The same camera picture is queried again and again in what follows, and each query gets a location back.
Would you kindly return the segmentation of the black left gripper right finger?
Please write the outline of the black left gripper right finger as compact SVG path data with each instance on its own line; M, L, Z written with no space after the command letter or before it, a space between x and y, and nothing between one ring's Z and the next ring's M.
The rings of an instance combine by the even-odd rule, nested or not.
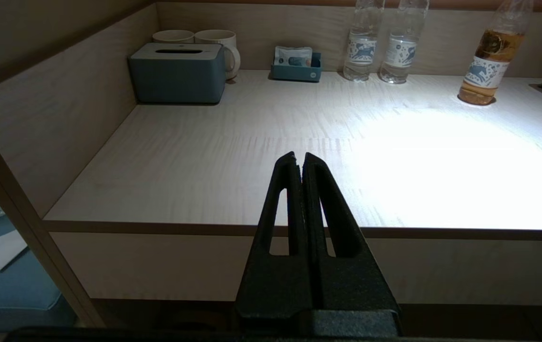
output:
M325 310L400 309L329 166L307 153L304 219L314 302Z

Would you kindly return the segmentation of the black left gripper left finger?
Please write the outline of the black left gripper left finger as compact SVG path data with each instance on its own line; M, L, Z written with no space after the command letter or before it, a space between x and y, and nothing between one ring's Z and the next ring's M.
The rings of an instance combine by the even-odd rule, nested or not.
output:
M288 255L270 252L280 193L287 196ZM274 165L235 301L241 320L288 320L312 307L301 174L293 152Z

